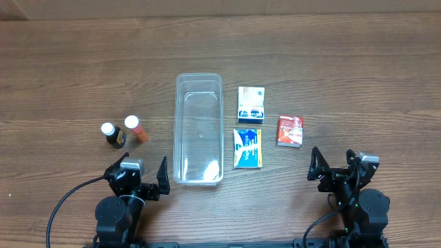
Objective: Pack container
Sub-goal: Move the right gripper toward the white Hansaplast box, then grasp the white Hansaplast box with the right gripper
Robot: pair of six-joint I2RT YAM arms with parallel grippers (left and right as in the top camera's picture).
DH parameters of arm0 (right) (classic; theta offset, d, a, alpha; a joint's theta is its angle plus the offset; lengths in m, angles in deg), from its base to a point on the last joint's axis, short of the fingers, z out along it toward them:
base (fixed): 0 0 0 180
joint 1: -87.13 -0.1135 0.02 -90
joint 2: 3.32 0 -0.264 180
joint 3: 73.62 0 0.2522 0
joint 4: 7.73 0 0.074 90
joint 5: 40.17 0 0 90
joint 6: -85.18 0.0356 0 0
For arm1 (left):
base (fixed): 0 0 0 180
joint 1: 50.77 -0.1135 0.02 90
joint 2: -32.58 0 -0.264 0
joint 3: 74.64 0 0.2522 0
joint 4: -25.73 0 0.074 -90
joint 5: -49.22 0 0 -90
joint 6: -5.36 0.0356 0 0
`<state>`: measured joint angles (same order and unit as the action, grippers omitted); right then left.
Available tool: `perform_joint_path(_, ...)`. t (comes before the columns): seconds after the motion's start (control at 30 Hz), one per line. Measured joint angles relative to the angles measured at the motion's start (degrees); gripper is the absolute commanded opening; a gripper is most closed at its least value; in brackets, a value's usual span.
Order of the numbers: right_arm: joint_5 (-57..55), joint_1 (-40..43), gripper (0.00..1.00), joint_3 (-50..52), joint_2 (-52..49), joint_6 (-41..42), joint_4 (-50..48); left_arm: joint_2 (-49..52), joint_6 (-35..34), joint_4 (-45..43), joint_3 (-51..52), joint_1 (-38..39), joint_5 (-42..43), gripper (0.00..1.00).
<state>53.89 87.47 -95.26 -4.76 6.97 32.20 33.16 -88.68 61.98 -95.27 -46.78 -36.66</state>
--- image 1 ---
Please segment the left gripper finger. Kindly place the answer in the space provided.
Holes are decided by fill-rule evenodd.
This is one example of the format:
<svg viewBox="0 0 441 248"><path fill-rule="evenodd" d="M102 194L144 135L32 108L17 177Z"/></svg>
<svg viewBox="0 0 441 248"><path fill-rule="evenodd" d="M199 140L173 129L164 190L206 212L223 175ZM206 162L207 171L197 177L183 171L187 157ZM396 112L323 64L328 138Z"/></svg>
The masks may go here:
<svg viewBox="0 0 441 248"><path fill-rule="evenodd" d="M161 195L169 195L170 194L170 182L167 173L167 157L164 156L161 162L161 166L156 175L156 179L158 181L158 191Z"/></svg>
<svg viewBox="0 0 441 248"><path fill-rule="evenodd" d="M114 168L119 168L121 166L121 162L123 161L124 158L128 157L129 153L126 152L124 153L124 155L122 155L122 157L120 157L120 159L118 159L113 165L112 165L112 169Z"/></svg>

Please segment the red white medicine box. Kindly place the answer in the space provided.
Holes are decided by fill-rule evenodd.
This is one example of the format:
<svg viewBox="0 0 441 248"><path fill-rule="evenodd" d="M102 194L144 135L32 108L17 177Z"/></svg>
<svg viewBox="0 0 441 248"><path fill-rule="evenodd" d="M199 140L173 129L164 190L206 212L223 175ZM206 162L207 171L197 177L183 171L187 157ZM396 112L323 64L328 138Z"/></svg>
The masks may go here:
<svg viewBox="0 0 441 248"><path fill-rule="evenodd" d="M300 148L303 138L303 117L280 115L277 145Z"/></svg>

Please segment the blue yellow lozenge box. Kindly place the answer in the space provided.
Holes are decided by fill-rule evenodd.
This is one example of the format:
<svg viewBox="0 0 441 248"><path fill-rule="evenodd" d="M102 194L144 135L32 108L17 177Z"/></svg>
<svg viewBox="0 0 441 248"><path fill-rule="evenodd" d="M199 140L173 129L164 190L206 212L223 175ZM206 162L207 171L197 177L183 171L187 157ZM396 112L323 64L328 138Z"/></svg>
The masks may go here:
<svg viewBox="0 0 441 248"><path fill-rule="evenodd" d="M234 130L234 168L258 169L263 166L262 130Z"/></svg>

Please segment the white blue plaster box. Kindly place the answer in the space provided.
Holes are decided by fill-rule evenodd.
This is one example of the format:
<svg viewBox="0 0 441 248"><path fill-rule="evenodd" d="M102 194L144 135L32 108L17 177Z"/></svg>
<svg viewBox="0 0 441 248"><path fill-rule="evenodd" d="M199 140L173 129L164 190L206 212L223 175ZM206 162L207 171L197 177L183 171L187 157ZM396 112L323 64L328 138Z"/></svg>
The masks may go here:
<svg viewBox="0 0 441 248"><path fill-rule="evenodd" d="M239 123L262 124L265 120L265 89L263 87L238 88Z"/></svg>

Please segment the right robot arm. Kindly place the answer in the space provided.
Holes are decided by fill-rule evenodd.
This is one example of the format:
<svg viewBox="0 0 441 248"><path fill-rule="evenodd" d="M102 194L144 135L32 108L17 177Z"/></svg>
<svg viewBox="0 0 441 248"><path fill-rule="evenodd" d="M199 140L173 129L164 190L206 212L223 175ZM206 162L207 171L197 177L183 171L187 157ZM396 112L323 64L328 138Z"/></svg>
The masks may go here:
<svg viewBox="0 0 441 248"><path fill-rule="evenodd" d="M346 151L347 167L332 168L317 147L311 151L308 180L319 180L318 191L334 197L333 210L313 222L302 237L308 247L309 232L322 221L340 214L344 228L332 231L320 247L388 247L383 230L388 224L390 198L377 189L367 189L380 165L380 157L369 152Z"/></svg>

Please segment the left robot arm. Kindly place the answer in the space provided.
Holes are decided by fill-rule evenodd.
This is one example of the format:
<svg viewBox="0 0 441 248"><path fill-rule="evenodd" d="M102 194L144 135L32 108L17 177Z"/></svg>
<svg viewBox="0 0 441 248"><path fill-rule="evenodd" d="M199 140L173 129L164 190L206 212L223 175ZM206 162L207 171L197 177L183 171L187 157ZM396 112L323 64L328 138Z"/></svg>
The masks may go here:
<svg viewBox="0 0 441 248"><path fill-rule="evenodd" d="M143 183L143 160L124 154L104 172L113 196L104 198L95 209L95 247L147 247L137 236L143 208L147 201L158 201L170 193L167 158L158 169L157 183Z"/></svg>

